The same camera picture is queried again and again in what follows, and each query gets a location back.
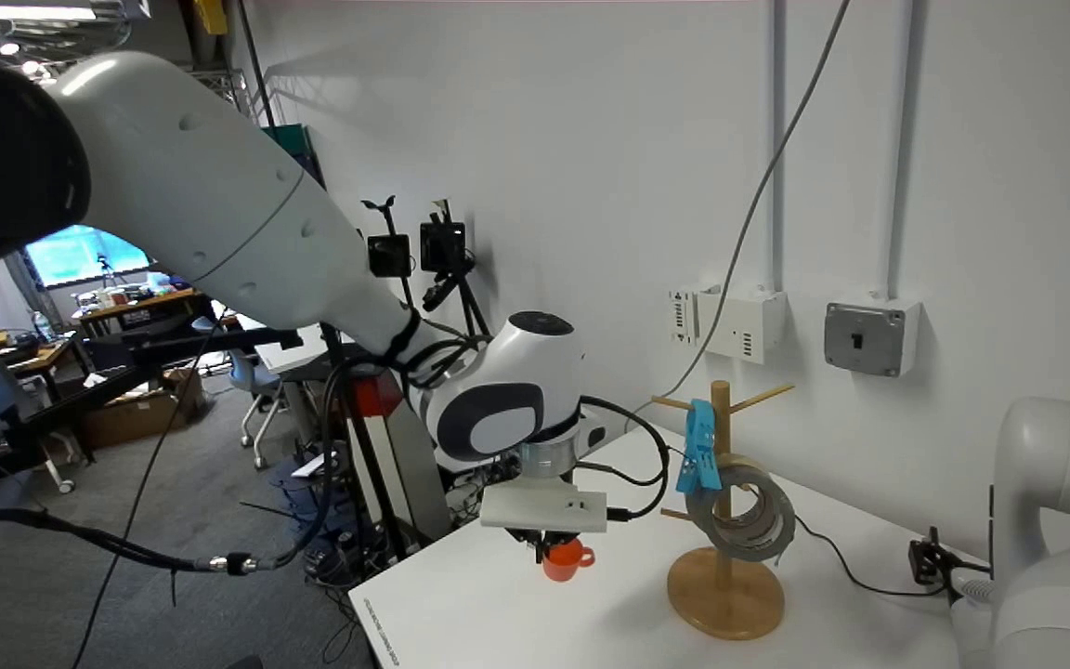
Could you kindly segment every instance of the white table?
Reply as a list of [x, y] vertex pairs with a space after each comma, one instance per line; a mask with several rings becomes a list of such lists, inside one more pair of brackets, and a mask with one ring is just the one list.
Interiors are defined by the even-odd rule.
[[[625, 436], [598, 462], [652, 471], [647, 436]], [[610, 475], [578, 471], [578, 488], [610, 492], [610, 507], [637, 507]], [[797, 518], [830, 537], [850, 569], [880, 587], [912, 587], [907, 575], [910, 533], [783, 484]], [[783, 623], [755, 643], [721, 643], [688, 628], [669, 597], [666, 571], [705, 548], [688, 520], [647, 518], [581, 537], [598, 560], [552, 584], [529, 548], [496, 527], [468, 523], [352, 592], [355, 616], [387, 669], [951, 669], [954, 639], [943, 597], [877, 597], [854, 592], [830, 549], [793, 537], [775, 575], [786, 596]]]

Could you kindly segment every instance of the wooden stand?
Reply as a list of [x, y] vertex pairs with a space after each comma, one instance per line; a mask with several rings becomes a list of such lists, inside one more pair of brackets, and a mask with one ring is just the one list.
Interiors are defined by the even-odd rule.
[[[768, 390], [755, 403], [728, 405], [728, 383], [710, 388], [715, 421], [715, 466], [733, 462], [728, 413], [775, 397]], [[669, 602], [699, 632], [715, 639], [757, 639], [783, 621], [781, 581], [755, 560], [725, 556], [715, 548], [688, 549], [669, 569]]]

